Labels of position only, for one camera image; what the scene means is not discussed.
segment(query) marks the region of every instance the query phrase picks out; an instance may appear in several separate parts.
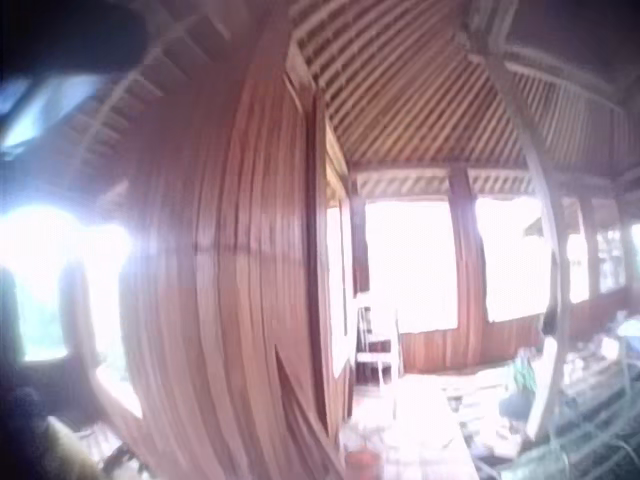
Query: roof beam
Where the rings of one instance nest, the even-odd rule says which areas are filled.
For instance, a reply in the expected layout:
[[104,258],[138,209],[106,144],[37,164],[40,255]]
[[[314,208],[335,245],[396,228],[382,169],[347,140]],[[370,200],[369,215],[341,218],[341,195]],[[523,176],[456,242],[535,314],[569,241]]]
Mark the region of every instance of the roof beam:
[[622,110],[623,95],[611,82],[548,52],[507,42],[519,0],[475,0],[470,7],[466,31],[460,40],[472,62],[482,63],[488,52],[499,54],[516,73],[542,78]]
[[[505,167],[473,167],[468,162],[447,162],[444,166],[429,164],[397,164],[393,162],[378,163],[374,165],[353,166],[349,169],[352,180],[363,178],[384,178],[398,176],[441,177],[448,175],[453,168],[466,168],[470,174],[483,174],[491,176],[518,177],[529,176],[530,172],[522,168]],[[557,183],[560,192],[569,196],[615,196],[614,182],[607,177],[590,175],[586,173],[551,170],[550,175]]]
[[555,336],[545,338],[542,354],[543,369],[538,378],[538,390],[527,422],[527,434],[536,440],[546,431],[547,423],[553,414],[562,384],[564,359],[568,350],[571,300],[564,208],[544,139],[513,81],[513,75],[507,70],[503,59],[496,54],[487,55],[485,66],[518,133],[536,193],[542,201],[544,234],[551,244],[558,266],[557,327]]

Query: bamboo ceiling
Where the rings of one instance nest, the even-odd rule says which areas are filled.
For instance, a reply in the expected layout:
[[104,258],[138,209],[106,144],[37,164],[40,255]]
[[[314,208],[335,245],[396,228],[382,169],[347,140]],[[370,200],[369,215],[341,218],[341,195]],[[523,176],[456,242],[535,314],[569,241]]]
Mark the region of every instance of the bamboo ceiling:
[[[352,169],[452,162],[525,168],[484,67],[456,40],[466,5],[293,0],[294,38],[325,92]],[[614,176],[638,163],[639,123],[570,87],[515,75],[558,169]]]
[[[49,132],[29,156],[38,175],[63,170],[89,198],[117,182],[114,146],[150,104],[228,51],[243,5],[261,0],[121,0],[150,32],[143,63],[111,78],[97,95]],[[516,132],[480,64],[457,35],[467,0],[289,0],[299,45],[324,92],[330,120],[352,172],[446,167],[494,169],[474,177],[477,193],[527,193]],[[568,86],[516,74],[559,170],[615,177],[640,163],[640,122]],[[16,178],[31,178],[26,165]],[[423,173],[359,179],[373,197],[446,194],[447,182]]]

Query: bright window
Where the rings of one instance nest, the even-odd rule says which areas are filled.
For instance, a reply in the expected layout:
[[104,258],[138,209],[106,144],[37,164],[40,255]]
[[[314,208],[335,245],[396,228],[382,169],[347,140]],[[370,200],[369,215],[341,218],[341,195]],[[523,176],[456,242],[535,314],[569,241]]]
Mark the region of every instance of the bright window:
[[616,202],[611,199],[593,199],[593,211],[598,231],[600,292],[606,293],[623,287],[626,282],[620,216]]
[[542,205],[533,198],[476,202],[484,243],[489,321],[501,322],[545,311],[551,283],[551,249],[528,235],[540,222]]
[[126,397],[126,405],[139,414],[120,330],[119,274],[129,250],[130,240],[122,228],[82,227],[71,215],[51,207],[25,207],[0,219],[0,266],[15,280],[24,359],[51,360],[68,353],[59,280],[69,262],[82,260],[102,360],[98,377],[108,379],[107,388]]
[[[379,202],[367,205],[366,213],[373,329],[377,321],[395,322],[395,315],[401,333],[456,328],[458,286],[449,204]],[[376,310],[385,312],[384,320]]]
[[59,311],[59,280],[74,256],[79,225],[46,206],[17,209],[0,219],[0,265],[16,285],[22,350],[27,361],[67,354]]

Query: wooden panel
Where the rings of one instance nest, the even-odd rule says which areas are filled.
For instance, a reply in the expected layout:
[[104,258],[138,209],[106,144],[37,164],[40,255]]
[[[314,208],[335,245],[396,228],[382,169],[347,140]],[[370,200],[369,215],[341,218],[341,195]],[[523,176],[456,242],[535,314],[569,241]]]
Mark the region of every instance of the wooden panel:
[[284,78],[282,16],[256,34],[149,107],[114,156],[129,185],[114,220],[135,245],[121,316],[143,418],[94,388],[165,478],[302,478],[276,347],[316,414],[308,125]]
[[[573,306],[569,321],[571,342],[586,342],[602,332],[615,319],[618,310],[632,306],[629,289],[622,288]],[[541,315],[505,322],[486,323],[482,329],[481,354],[475,364],[488,365],[512,360],[523,347],[541,344]],[[405,369],[410,373],[429,373],[451,369],[443,360],[446,354],[445,332],[402,335]]]

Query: wooden beam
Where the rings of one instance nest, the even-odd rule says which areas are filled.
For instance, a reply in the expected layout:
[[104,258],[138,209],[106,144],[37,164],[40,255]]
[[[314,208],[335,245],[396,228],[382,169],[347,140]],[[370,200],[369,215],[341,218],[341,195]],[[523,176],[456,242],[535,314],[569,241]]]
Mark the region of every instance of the wooden beam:
[[580,203],[580,223],[587,242],[587,262],[589,271],[589,298],[600,295],[600,256],[598,255],[598,227],[591,198],[578,197]]
[[623,95],[611,82],[548,52],[506,41],[518,3],[518,0],[475,0],[471,4],[467,29],[460,34],[460,41],[469,50],[469,60],[482,63],[492,52],[500,55],[513,72],[577,89],[622,110]]
[[309,235],[309,319],[311,355],[315,384],[315,403],[320,423],[328,433],[328,389],[325,371],[331,370],[329,330],[329,285],[327,252],[327,162],[325,107],[320,95],[314,95],[309,115],[309,168],[307,177],[307,212]]
[[557,330],[555,337],[545,339],[542,360],[544,369],[538,379],[536,398],[527,422],[527,434],[535,440],[546,431],[547,422],[553,413],[568,349],[571,300],[564,208],[544,139],[513,81],[513,75],[507,70],[504,61],[493,54],[486,57],[485,66],[518,133],[536,193],[542,202],[545,237],[551,244],[558,265]]
[[[464,168],[454,168],[449,175],[449,206],[456,248],[458,278],[458,336],[447,340],[466,341],[466,366],[478,365],[482,354],[482,334],[487,323],[486,275],[482,237],[478,231],[475,196]],[[463,350],[461,345],[448,352]]]

